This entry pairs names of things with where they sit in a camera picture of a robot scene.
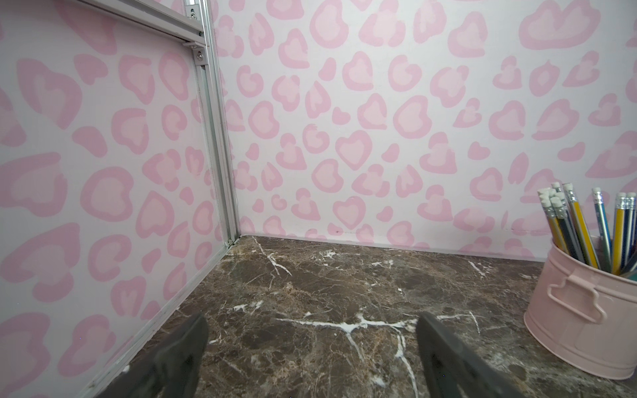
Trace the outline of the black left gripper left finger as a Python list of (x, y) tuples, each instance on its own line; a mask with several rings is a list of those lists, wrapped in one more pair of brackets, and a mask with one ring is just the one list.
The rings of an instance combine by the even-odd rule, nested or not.
[(207, 344), (207, 321), (194, 314), (99, 396), (193, 397)]

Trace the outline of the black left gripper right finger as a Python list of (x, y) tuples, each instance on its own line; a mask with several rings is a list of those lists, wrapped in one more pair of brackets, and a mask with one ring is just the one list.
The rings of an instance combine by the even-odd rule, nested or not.
[(431, 313), (416, 323), (416, 340), (431, 397), (521, 397), (523, 394), (494, 371)]

